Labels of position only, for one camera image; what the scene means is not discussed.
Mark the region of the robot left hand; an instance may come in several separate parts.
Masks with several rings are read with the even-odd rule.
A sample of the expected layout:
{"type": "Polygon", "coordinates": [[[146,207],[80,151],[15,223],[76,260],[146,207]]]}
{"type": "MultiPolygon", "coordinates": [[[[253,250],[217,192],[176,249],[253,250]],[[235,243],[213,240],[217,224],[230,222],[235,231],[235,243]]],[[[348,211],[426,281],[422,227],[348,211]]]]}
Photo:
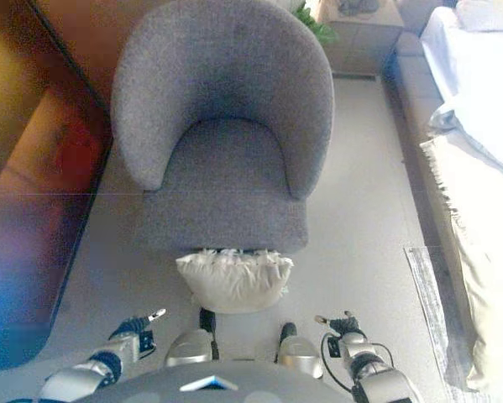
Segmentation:
{"type": "Polygon", "coordinates": [[[146,317],[130,317],[124,320],[115,331],[109,336],[109,340],[115,338],[117,335],[132,332],[135,334],[140,334],[145,328],[147,328],[152,322],[158,320],[166,314],[166,309],[161,308],[146,317]]]}

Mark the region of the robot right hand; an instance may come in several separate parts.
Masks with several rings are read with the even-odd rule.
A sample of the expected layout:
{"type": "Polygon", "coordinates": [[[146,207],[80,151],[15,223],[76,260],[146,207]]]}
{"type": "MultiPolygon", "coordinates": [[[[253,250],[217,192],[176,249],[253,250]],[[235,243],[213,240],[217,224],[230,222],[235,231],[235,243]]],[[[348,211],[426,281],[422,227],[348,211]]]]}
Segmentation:
{"type": "Polygon", "coordinates": [[[322,325],[334,330],[341,338],[348,333],[357,333],[365,337],[364,332],[359,328],[359,322],[351,311],[344,311],[343,317],[337,319],[328,319],[316,315],[314,320],[322,325]]]}

